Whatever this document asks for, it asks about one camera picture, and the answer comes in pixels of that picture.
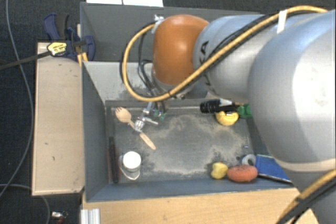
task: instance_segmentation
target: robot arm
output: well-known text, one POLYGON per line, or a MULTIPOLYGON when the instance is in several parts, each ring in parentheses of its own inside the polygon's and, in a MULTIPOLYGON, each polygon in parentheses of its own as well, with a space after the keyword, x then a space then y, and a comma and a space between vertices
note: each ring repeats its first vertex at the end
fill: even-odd
MULTIPOLYGON (((278 15, 232 16, 211 22, 194 45, 196 71, 177 86, 170 85, 168 92, 150 98, 134 92, 127 79, 128 51, 135 37, 123 58, 125 85, 138 100, 158 102, 177 95, 203 73, 201 81, 213 94, 250 104, 269 151, 303 191, 336 165, 335 10, 288 9, 289 14, 301 11, 324 13, 291 16, 281 32, 278 15)), ((334 223, 336 191, 312 209, 320 224, 334 223)))

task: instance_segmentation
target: dark carpet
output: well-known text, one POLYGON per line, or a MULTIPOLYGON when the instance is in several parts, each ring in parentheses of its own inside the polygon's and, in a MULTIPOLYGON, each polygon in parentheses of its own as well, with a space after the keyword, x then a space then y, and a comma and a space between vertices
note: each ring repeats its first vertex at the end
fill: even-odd
MULTIPOLYGON (((42 19, 51 12, 69 13, 69 25, 79 22, 79 3, 84 0, 9 0, 9 17, 14 40, 21 58, 36 51, 38 40, 46 39, 42 19)), ((335 8, 335 0, 163 0, 165 6, 200 7, 274 13, 295 5, 335 8)), ((5 0, 0 0, 0 59, 14 61, 5 17, 5 0)), ((34 63, 24 65, 34 93, 34 63)), ((30 128, 29 101, 18 68, 0 71, 0 184, 7 183, 25 150, 30 128)), ((14 183, 30 185, 31 151, 14 183)), ((51 211, 66 210, 65 223, 79 221, 79 195, 47 197, 51 211)), ((0 200, 0 223, 45 223, 46 209, 41 199, 29 192, 10 188, 0 200)))

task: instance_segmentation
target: green object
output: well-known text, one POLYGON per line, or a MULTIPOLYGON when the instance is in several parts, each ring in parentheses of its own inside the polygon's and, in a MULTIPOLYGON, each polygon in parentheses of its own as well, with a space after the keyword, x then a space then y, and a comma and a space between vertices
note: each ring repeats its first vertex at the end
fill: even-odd
POLYGON ((252 118, 251 107, 249 104, 244 104, 238 107, 237 112, 239 116, 243 119, 250 119, 252 118))

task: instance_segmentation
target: white cable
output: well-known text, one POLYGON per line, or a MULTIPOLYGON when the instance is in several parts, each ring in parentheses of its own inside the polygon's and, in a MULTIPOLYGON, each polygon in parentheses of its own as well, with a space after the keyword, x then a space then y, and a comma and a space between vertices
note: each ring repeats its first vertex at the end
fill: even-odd
MULTIPOLYGON (((6 184, 0 184, 0 187, 5 187, 6 184)), ((22 188, 22 189, 26 189, 26 190, 29 190, 31 191, 32 189, 29 188, 28 186, 25 186, 25 185, 20 185, 20 184, 11 184, 10 185, 11 187, 15 187, 15 188, 22 188)), ((43 202, 45 203, 46 207, 47 207, 47 212, 48 212, 48 215, 47 215, 47 221, 46 221, 46 224, 49 224, 50 222, 50 206, 49 206, 49 203, 47 201, 47 199, 44 197, 44 196, 40 196, 43 200, 43 202)))
MULTIPOLYGON (((12 30, 11 30, 11 25, 9 23, 9 0, 6 0, 6 20, 7 20, 7 27, 8 27, 8 32, 9 32, 9 37, 10 37, 10 40, 12 42, 12 46, 13 46, 13 50, 14 50, 14 53, 15 53, 15 57, 16 57, 16 60, 19 61, 20 60, 20 57, 17 53, 17 49, 16 49, 16 45, 15 45, 15 42, 14 42, 14 38, 13 38, 13 34, 12 34, 12 30)), ((26 149, 24 151, 24 154, 16 168, 16 170, 14 171, 12 177, 10 178, 10 180, 8 181, 7 184, 3 184, 4 186, 4 189, 1 191, 0 193, 0 198, 3 196, 4 192, 6 191, 6 189, 9 187, 9 185, 12 183, 14 177, 16 176, 17 172, 19 171, 19 169, 21 168, 22 166, 22 163, 24 161, 24 159, 26 158, 27 156, 27 153, 29 151, 29 148, 30 148, 30 143, 31 143, 31 140, 33 138, 33 129, 34 129, 34 103, 33 103, 33 98, 32 98, 32 93, 30 91, 30 88, 29 88, 29 84, 28 84, 28 81, 27 81, 27 77, 26 77, 26 74, 22 68, 22 65, 20 65, 20 70, 21 70, 21 73, 22 73, 22 76, 23 76, 23 79, 24 79, 24 83, 25 83, 25 86, 26 86, 26 89, 27 89, 27 93, 28 93, 28 97, 29 97, 29 104, 30 104, 30 116, 31 116, 31 123, 30 123, 30 133, 29 133, 29 138, 28 138, 28 142, 27 142, 27 146, 26 146, 26 149)))

